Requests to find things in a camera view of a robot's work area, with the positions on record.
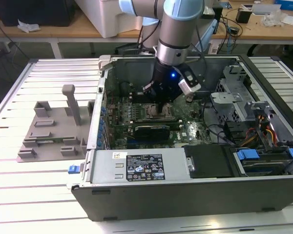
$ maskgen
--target desk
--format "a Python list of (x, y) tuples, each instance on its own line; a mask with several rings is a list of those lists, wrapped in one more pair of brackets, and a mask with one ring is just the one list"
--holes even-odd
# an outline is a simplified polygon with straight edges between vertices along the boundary
[[(237, 9), (241, 3), (230, 2), (233, 9)], [(293, 11), (284, 11), (293, 16)], [(235, 20), (237, 11), (231, 11), (227, 17)], [(243, 27), (243, 35), (237, 40), (238, 44), (293, 44), (293, 26), (284, 25), (284, 27), (264, 27), (260, 24), (262, 16), (251, 15), (248, 24), (241, 25)], [(88, 18), (81, 12), (77, 11), (75, 18), (69, 27), (52, 27), (42, 26), (42, 29), (37, 32), (24, 33), (17, 27), (5, 27), (2, 22), (0, 25), (4, 32), (11, 37), (15, 42), (48, 42), (51, 44), (54, 57), (61, 59), (61, 51), (58, 43), (60, 42), (136, 42), (139, 31), (133, 30), (125, 33), (120, 33), (113, 38), (102, 38), (97, 29), (92, 25)], [(218, 46), (225, 38), (226, 30), (224, 25), (220, 25), (217, 34), (212, 36), (210, 54), (217, 52)], [(9, 39), (4, 36), (0, 30), (0, 42), (9, 42)]]
[[(241, 4), (245, 2), (231, 1), (230, 4), (233, 9), (238, 9)], [(230, 11), (231, 9), (224, 9), (223, 16), (235, 21), (237, 10)], [(290, 16), (293, 16), (293, 11), (282, 11)], [(283, 27), (265, 27), (261, 25), (263, 16), (251, 15), (247, 24), (240, 24), (243, 27), (243, 34), (236, 41), (237, 44), (280, 44), (280, 45), (293, 45), (293, 26), (284, 24)], [(229, 21), (230, 26), (237, 26), (235, 23)], [(209, 53), (214, 54), (218, 46), (222, 43), (226, 35), (225, 26), (221, 23), (218, 27), (217, 34), (213, 35), (211, 48)]]
[[(133, 30), (120, 33), (113, 38), (102, 38), (98, 30), (88, 20), (85, 14), (77, 11), (69, 27), (42, 26), (40, 31), (29, 34), (21, 31), (17, 27), (5, 27), (0, 21), (0, 26), (4, 32), (14, 42), (48, 42), (51, 44), (54, 57), (61, 59), (62, 54), (59, 48), (60, 42), (136, 42), (139, 31)], [(0, 42), (10, 42), (10, 40), (0, 30)]]

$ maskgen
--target cable on desk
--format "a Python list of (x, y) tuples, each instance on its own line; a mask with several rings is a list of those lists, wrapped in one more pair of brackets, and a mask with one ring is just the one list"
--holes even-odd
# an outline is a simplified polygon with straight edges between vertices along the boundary
[[(237, 22), (235, 22), (235, 21), (233, 21), (233, 20), (231, 20), (231, 19), (229, 19), (229, 18), (223, 17), (223, 15), (221, 16), (221, 18), (222, 18), (222, 20), (220, 20), (219, 22), (224, 24), (224, 26), (225, 26), (225, 28), (226, 28), (226, 35), (225, 35), (225, 39), (223, 40), (223, 42), (221, 43), (221, 46), (220, 46), (219, 49), (218, 49), (218, 53), (219, 53), (220, 51), (222, 51), (222, 52), (226, 52), (226, 51), (223, 51), (222, 48), (223, 48), (223, 46), (224, 46), (224, 44), (225, 44), (225, 42), (226, 42), (227, 36), (229, 35), (228, 44), (229, 44), (229, 41), (230, 41), (230, 38), (231, 38), (231, 37), (234, 38), (234, 43), (233, 43), (233, 45), (230, 45), (230, 46), (228, 46), (228, 44), (227, 44), (227, 53), (228, 53), (228, 54), (229, 54), (229, 53), (232, 54), (233, 50), (234, 50), (234, 49), (236, 48), (236, 46), (237, 46), (237, 44), (236, 44), (236, 40), (237, 40), (237, 39), (243, 34), (243, 27), (242, 27), (239, 23), (237, 23)], [(229, 24), (228, 24), (228, 21), (231, 21), (231, 22), (237, 24), (237, 25), (240, 27), (241, 32), (240, 32), (238, 35), (234, 35), (234, 34), (231, 33), (231, 31), (230, 31), (230, 26), (229, 26)]]
[(27, 56), (27, 54), (25, 54), (24, 52), (23, 52), (23, 50), (21, 50), (17, 45), (16, 45), (16, 43), (14, 42), (14, 41), (12, 41), (12, 39), (4, 32), (4, 30), (1, 28), (1, 26), (0, 26), (0, 30), (2, 31), (2, 33), (19, 49), (19, 51), (26, 57), (26, 58), (28, 58), (28, 59), (30, 59), (28, 56)]
[(226, 13), (225, 17), (226, 17), (226, 16), (228, 15), (228, 13), (230, 13), (231, 11), (236, 11), (236, 10), (239, 10), (239, 8), (229, 10), (229, 11)]

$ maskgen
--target power supply label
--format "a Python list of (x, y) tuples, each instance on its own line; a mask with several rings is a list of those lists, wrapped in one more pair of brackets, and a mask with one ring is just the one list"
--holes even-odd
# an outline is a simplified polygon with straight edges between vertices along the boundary
[(162, 155), (127, 155), (126, 167), (128, 181), (165, 179)]

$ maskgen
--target white paper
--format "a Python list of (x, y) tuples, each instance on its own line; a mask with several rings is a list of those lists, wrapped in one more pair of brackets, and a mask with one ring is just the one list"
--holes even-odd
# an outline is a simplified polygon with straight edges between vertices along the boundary
[(286, 16), (283, 20), (283, 23), (293, 25), (293, 16)]
[(38, 24), (28, 24), (19, 21), (18, 28), (21, 29), (23, 32), (35, 32), (41, 30)]

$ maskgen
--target red wire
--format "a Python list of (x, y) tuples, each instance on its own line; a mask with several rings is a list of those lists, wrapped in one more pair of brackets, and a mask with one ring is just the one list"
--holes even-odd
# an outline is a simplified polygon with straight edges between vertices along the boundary
[(247, 139), (248, 138), (248, 134), (249, 134), (249, 132), (251, 131), (251, 130), (254, 130), (255, 128), (250, 128), (250, 129), (248, 129), (248, 131), (246, 132), (246, 137), (245, 137), (245, 139)]

